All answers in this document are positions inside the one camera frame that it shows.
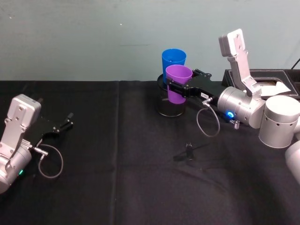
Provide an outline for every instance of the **purple cup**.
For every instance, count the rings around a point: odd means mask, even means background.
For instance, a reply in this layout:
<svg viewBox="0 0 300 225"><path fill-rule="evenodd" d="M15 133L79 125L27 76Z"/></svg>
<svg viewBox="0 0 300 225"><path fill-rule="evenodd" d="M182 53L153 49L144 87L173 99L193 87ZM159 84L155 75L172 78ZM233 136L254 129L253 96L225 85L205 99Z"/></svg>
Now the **purple cup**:
<svg viewBox="0 0 300 225"><path fill-rule="evenodd" d="M175 82L185 84L192 77L193 71L183 65L171 65L165 69L166 76L173 79ZM186 99L180 94L175 93L174 91L169 90L168 85L168 98L169 101L174 104L182 104Z"/></svg>

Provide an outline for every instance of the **cable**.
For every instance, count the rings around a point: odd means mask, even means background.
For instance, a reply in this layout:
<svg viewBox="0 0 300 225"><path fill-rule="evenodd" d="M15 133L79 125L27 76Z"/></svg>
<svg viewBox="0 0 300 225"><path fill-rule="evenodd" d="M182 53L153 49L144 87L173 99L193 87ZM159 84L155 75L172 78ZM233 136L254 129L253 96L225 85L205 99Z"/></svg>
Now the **cable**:
<svg viewBox="0 0 300 225"><path fill-rule="evenodd" d="M298 61L293 65L293 67L291 69L294 69L294 67L298 64L298 62L300 62L300 58L298 59Z"/></svg>
<svg viewBox="0 0 300 225"><path fill-rule="evenodd" d="M214 134L214 135L208 135L207 133L205 133L205 131L202 129L202 127L200 126L199 124L199 121L198 121L198 117L199 117L199 114L201 113L201 111L203 110L207 110L208 108L203 108L203 109L200 109L197 113L197 116L196 116L196 121L197 121L197 125L199 127L199 129L202 131L202 133L207 136L207 137L215 137L219 134L220 132L220 121L219 121L219 118L216 114L216 112L213 110L213 108L209 105L209 104L205 104L205 106L207 106L215 115L216 119L217 119L217 132Z"/></svg>
<svg viewBox="0 0 300 225"><path fill-rule="evenodd" d="M53 147L53 146L51 146L51 145L48 145L48 144L40 144L39 146L46 146L46 147L52 148L52 149L56 150L57 153L59 154L59 156L60 156L60 158L61 158L61 168L60 168L59 173L56 174L55 176L47 176L47 175L45 175L45 174L42 172L42 170L41 170L41 164L42 164L42 161L43 161L43 159L44 159L44 157L43 157L44 155L41 157L41 159L40 159L40 161L39 161L39 163L38 163L38 170L39 170L39 172L41 173L42 176L44 176L44 177L46 177L46 178L48 178L48 179L54 179L54 178L57 178L57 177L61 174L62 169L64 168L64 160L63 160L63 158L62 158L62 155L61 155L60 151L59 151L57 148L55 148L55 147Z"/></svg>

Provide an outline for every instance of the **small black object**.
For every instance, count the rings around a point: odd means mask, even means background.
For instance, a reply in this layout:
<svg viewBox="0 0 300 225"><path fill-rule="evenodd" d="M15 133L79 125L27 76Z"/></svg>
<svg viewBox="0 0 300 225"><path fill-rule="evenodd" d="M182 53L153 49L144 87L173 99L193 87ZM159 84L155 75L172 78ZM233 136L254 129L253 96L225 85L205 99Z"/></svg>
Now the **small black object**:
<svg viewBox="0 0 300 225"><path fill-rule="evenodd" d="M42 104L43 99L42 99L42 98L39 98L37 102L39 102L40 104Z"/></svg>
<svg viewBox="0 0 300 225"><path fill-rule="evenodd" d="M188 161L194 160L195 157L194 157L193 151L194 151L194 149L193 149L192 144L187 143L185 152L173 157L174 162L182 162L185 160L188 160Z"/></svg>

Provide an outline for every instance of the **cylindrical motor housing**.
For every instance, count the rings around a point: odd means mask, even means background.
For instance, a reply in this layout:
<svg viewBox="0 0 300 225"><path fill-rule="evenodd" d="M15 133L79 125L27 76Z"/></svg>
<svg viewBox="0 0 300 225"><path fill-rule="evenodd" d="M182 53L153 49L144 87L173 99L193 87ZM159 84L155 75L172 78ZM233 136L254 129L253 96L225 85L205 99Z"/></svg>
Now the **cylindrical motor housing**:
<svg viewBox="0 0 300 225"><path fill-rule="evenodd" d="M297 141L286 150L285 161L293 176L300 184L300 141Z"/></svg>
<svg viewBox="0 0 300 225"><path fill-rule="evenodd" d="M300 103L288 96L268 98L262 117L259 139L272 148L291 144L300 115Z"/></svg>
<svg viewBox="0 0 300 225"><path fill-rule="evenodd" d="M234 119L254 129L260 127L265 101L252 99L245 92L234 88L226 88L219 97L217 108L220 112L234 114Z"/></svg>
<svg viewBox="0 0 300 225"><path fill-rule="evenodd" d="M15 181L19 172L30 162L31 153L20 146L13 157L5 163L0 161L0 194L5 192Z"/></svg>

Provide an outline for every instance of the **black fabric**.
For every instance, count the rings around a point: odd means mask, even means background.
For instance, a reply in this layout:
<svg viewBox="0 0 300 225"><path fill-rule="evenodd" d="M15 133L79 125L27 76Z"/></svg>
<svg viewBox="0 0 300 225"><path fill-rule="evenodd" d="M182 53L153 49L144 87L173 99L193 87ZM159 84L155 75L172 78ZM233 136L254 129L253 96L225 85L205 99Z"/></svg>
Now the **black fabric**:
<svg viewBox="0 0 300 225"><path fill-rule="evenodd" d="M201 134L190 104L178 118L154 107L155 82L120 84L116 224L300 224L300 186L284 150L264 146L258 131L222 122ZM200 116L209 133L216 122ZM194 162L173 162L191 142Z"/></svg>
<svg viewBox="0 0 300 225"><path fill-rule="evenodd" d="M285 149L222 120L220 134L206 138L193 99L182 116L165 118L155 110L156 82L0 82L0 119L19 93L42 97L48 119L73 112L75 126L56 143L62 175L43 178L34 158L0 195L0 224L300 224L300 186ZM210 112L199 121L215 132ZM195 160L174 162L186 143Z"/></svg>

